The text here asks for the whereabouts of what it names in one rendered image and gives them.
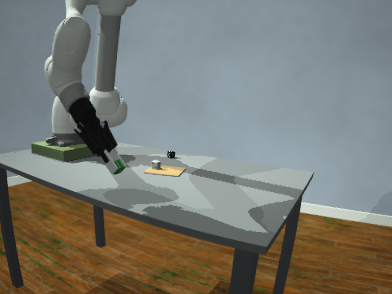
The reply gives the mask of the white die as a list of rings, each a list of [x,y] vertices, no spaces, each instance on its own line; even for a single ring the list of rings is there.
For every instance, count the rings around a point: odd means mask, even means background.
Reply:
[[[154,160],[151,162],[152,169],[159,169],[161,168],[161,161]]]

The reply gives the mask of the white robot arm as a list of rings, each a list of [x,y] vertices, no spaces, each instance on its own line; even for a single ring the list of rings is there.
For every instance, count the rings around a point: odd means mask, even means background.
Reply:
[[[70,106],[83,97],[90,99],[96,116],[100,121],[106,120],[109,128],[126,120],[128,106],[114,87],[116,62],[121,16],[127,7],[134,5],[136,1],[65,1],[66,16],[70,12],[72,14],[58,26],[53,39],[52,56],[45,62],[46,79],[56,95],[52,108],[53,136],[47,138],[48,143],[45,139],[45,144],[65,147],[85,143],[74,131],[77,124],[69,112]],[[91,39],[90,26],[82,18],[86,5],[97,5],[100,14],[95,87],[90,95],[81,82],[82,64]]]

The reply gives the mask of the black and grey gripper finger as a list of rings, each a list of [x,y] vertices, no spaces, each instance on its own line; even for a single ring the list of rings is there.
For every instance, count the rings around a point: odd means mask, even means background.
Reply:
[[[105,150],[101,140],[99,139],[96,133],[96,128],[93,125],[93,121],[88,119],[88,123],[91,127],[91,131],[89,133],[81,123],[75,127],[74,131],[82,138],[93,154],[97,154],[98,157],[102,158],[111,174],[114,174],[118,170],[117,165],[109,155],[108,151]]]
[[[99,128],[96,133],[97,133],[98,137],[101,139],[103,146],[108,151],[108,153],[111,156],[111,158],[113,159],[113,161],[120,159],[122,161],[122,163],[124,164],[124,166],[126,167],[126,164],[124,163],[124,161],[122,160],[122,158],[120,157],[120,155],[118,154],[118,152],[115,149],[115,147],[117,146],[117,143],[116,143],[109,127],[108,127],[108,122],[107,121],[104,121],[104,122],[100,121],[100,123],[99,123],[97,118],[94,118],[93,121],[97,125],[97,127]]]

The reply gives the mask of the green die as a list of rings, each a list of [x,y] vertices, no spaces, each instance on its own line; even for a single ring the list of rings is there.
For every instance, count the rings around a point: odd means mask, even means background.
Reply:
[[[118,167],[118,170],[114,173],[114,175],[115,175],[115,174],[121,173],[125,169],[125,166],[124,166],[124,164],[122,163],[122,161],[120,159],[116,160],[114,162],[115,162],[115,164]]]

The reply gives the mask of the tan rectangular mat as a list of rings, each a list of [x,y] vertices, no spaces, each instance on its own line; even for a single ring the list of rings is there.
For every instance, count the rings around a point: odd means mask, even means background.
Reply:
[[[152,169],[150,167],[149,169],[144,171],[144,173],[179,177],[179,175],[185,169],[186,168],[183,168],[183,167],[172,167],[172,166],[162,166],[161,165],[161,168],[159,168],[159,169]]]

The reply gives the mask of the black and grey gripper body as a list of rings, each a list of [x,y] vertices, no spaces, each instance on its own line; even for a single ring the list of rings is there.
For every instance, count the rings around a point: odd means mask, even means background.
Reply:
[[[81,123],[84,125],[85,129],[88,131],[88,133],[91,131],[91,127],[88,123],[88,119],[91,119],[92,121],[94,118],[97,118],[99,123],[100,119],[96,116],[96,110],[94,106],[92,105],[91,101],[87,97],[80,98],[76,100],[69,108],[69,112],[74,119],[76,124]],[[98,131],[97,125],[94,123],[93,124],[96,128],[96,132]]]

